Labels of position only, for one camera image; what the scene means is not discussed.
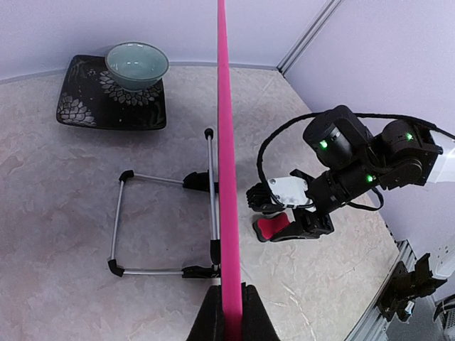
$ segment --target bowl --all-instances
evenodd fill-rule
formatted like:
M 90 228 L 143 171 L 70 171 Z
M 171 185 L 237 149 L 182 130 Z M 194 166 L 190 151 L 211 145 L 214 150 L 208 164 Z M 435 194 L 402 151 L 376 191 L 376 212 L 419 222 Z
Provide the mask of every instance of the bowl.
M 166 55 L 144 43 L 119 44 L 109 51 L 105 61 L 112 78 L 129 92 L 151 87 L 169 69 Z

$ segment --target marble tabletop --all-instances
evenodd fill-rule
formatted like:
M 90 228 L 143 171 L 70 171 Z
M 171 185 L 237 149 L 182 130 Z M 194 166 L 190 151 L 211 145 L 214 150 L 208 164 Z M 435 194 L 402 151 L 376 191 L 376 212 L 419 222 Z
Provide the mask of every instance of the marble tabletop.
M 188 336 L 209 285 L 107 268 L 126 169 L 183 179 L 207 169 L 203 132 L 216 127 L 216 69 L 173 67 L 162 131 L 63 126 L 63 73 L 0 85 L 0 340 L 166 340 Z M 376 212 L 344 207 L 318 240 L 260 243 L 245 192 L 262 141 L 309 112 L 275 71 L 232 69 L 242 279 L 257 287 L 283 341 L 343 340 L 398 255 Z M 268 177 L 324 168 L 300 123 L 264 155 Z M 370 204 L 365 195 L 358 202 Z M 209 198 L 178 186 L 127 184 L 117 261 L 127 267 L 208 265 Z

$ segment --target white wall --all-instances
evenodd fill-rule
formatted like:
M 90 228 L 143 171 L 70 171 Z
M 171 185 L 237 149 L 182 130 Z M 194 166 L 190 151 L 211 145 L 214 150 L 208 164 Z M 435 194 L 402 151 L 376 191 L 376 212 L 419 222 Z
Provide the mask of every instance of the white wall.
M 227 0 L 232 63 L 277 66 L 324 0 Z M 204 0 L 0 0 L 0 80 L 65 68 L 139 40 L 171 61 L 216 61 L 216 3 Z
M 345 0 L 287 75 L 314 110 L 402 113 L 455 132 L 455 1 Z M 374 132 L 384 123 L 375 122 Z M 386 193 L 382 215 L 417 256 L 455 234 L 455 183 Z M 436 297 L 455 293 L 455 279 Z

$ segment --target pink tape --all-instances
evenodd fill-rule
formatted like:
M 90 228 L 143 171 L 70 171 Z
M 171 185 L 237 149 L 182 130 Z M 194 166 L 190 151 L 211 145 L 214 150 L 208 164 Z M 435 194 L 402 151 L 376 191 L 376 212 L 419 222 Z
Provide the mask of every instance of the pink tape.
M 242 277 L 234 148 L 226 8 L 225 0 L 218 0 L 218 169 L 225 341 L 242 339 Z

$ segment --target black tray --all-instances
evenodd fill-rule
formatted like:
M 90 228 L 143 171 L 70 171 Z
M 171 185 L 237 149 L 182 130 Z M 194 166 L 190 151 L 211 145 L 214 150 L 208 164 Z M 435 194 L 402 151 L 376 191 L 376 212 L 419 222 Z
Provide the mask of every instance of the black tray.
M 63 82 L 56 117 L 61 124 L 87 128 L 163 129 L 163 80 L 149 89 L 128 92 L 110 77 L 104 57 L 76 55 Z

